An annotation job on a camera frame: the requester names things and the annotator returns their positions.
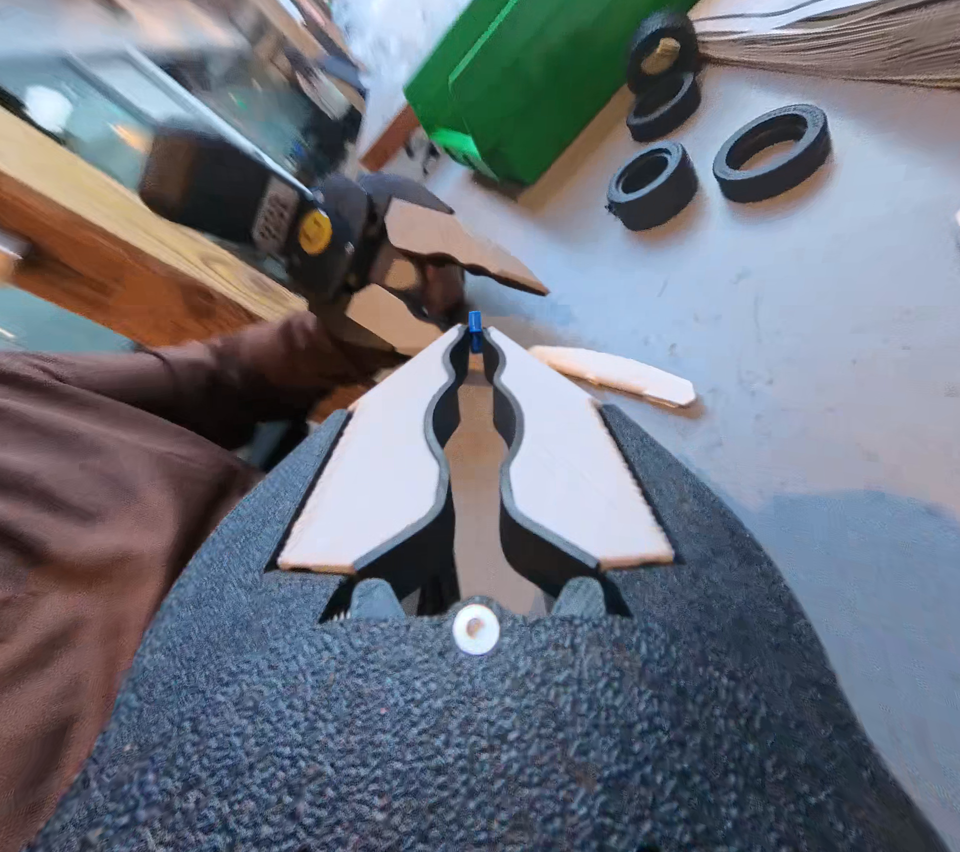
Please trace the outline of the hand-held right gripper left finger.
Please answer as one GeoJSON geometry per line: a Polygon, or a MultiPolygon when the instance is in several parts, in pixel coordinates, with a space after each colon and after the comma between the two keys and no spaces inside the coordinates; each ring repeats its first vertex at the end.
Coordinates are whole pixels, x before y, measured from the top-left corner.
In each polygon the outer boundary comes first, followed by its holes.
{"type": "Polygon", "coordinates": [[[280,570],[426,580],[452,566],[446,446],[468,368],[460,325],[354,403],[278,554],[280,570]]]}

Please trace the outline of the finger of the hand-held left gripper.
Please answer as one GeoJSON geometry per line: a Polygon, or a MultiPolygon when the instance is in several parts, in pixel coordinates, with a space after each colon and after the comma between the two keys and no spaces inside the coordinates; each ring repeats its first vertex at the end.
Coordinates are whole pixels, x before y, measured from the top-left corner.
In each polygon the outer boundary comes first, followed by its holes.
{"type": "Polygon", "coordinates": [[[460,266],[506,287],[545,297],[549,288],[519,258],[454,215],[393,198],[384,218],[390,245],[409,258],[460,266]]]}
{"type": "Polygon", "coordinates": [[[332,330],[354,345],[413,357],[442,339],[447,330],[415,312],[401,296],[369,284],[332,310],[332,330]]]}

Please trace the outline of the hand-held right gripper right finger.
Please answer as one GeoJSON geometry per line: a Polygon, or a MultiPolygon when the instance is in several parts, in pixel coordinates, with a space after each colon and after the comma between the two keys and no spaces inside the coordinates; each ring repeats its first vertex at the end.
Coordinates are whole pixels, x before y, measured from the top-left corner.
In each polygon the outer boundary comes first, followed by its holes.
{"type": "Polygon", "coordinates": [[[670,565],[675,550],[594,398],[506,334],[484,331],[500,467],[500,534],[531,580],[670,565]]]}

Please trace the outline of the long white pointed panel piece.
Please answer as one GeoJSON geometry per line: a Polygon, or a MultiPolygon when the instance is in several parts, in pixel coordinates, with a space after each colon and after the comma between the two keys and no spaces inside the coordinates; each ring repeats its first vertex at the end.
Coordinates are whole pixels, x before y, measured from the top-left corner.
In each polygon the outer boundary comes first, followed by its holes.
{"type": "Polygon", "coordinates": [[[545,345],[531,347],[527,352],[564,376],[649,402],[680,409],[690,408],[698,401],[689,380],[628,357],[545,345]]]}

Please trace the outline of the person's left forearm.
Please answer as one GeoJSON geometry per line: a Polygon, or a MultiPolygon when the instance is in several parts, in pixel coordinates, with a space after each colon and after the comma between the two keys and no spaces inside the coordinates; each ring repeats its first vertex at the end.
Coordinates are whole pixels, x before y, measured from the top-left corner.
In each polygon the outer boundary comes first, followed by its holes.
{"type": "Polygon", "coordinates": [[[337,389],[367,383],[401,362],[300,311],[205,341],[67,358],[55,375],[236,449],[256,425],[305,416],[337,389]]]}

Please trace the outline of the grey desk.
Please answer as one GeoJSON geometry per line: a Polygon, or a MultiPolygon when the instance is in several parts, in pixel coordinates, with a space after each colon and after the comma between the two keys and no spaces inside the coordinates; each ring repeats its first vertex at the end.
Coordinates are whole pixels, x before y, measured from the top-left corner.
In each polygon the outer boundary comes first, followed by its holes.
{"type": "Polygon", "coordinates": [[[876,748],[958,850],[958,93],[711,67],[678,132],[700,187],[659,229],[605,210],[636,152],[622,91],[536,186],[508,197],[441,159],[426,185],[546,298],[471,280],[524,346],[584,347],[689,379],[693,408],[615,402],[758,538],[876,748]],[[831,153],[738,204],[723,143],[812,104],[831,153]]]}

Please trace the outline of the wooden bench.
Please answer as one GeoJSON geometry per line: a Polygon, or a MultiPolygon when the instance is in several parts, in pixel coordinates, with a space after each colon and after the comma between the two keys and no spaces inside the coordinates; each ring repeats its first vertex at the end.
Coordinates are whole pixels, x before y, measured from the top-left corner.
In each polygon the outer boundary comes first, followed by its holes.
{"type": "Polygon", "coordinates": [[[1,227],[26,244],[4,277],[149,347],[276,322],[302,298],[143,205],[16,114],[1,114],[1,227]]]}

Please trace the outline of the black rubber toy tyre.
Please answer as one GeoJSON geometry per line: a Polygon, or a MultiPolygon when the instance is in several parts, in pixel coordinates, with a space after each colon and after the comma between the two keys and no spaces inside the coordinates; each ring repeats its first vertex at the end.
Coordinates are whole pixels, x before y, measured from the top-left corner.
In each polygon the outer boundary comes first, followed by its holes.
{"type": "Polygon", "coordinates": [[[697,33],[687,14],[660,10],[644,18],[633,34],[627,57],[626,84],[640,94],[669,76],[700,70],[697,33]]]}
{"type": "Polygon", "coordinates": [[[650,231],[680,215],[698,189],[687,150],[667,140],[642,149],[614,174],[606,209],[628,230],[650,231]]]}
{"type": "Polygon", "coordinates": [[[665,139],[690,119],[700,104],[695,72],[666,74],[637,94],[626,117],[626,128],[635,142],[665,139]]]}
{"type": "Polygon", "coordinates": [[[738,129],[720,147],[712,173],[723,195],[738,204],[761,202],[801,185],[832,152],[829,120],[812,104],[794,104],[762,114],[738,129]],[[789,145],[774,162],[746,164],[762,151],[789,145]]]}

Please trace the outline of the green plastic bin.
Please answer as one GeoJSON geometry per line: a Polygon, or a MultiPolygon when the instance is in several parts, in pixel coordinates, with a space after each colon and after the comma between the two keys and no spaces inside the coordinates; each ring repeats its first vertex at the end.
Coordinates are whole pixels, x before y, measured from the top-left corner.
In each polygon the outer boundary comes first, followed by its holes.
{"type": "Polygon", "coordinates": [[[699,0],[469,0],[404,88],[440,149],[533,186],[626,82],[642,21],[699,0]]]}

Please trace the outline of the person's brown-shirted torso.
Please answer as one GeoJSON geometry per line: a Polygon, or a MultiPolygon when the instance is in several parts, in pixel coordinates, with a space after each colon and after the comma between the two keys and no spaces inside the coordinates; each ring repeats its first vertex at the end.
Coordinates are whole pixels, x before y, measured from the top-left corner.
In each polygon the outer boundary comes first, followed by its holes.
{"type": "Polygon", "coordinates": [[[2,850],[54,810],[172,583],[257,475],[210,345],[2,354],[2,850]]]}

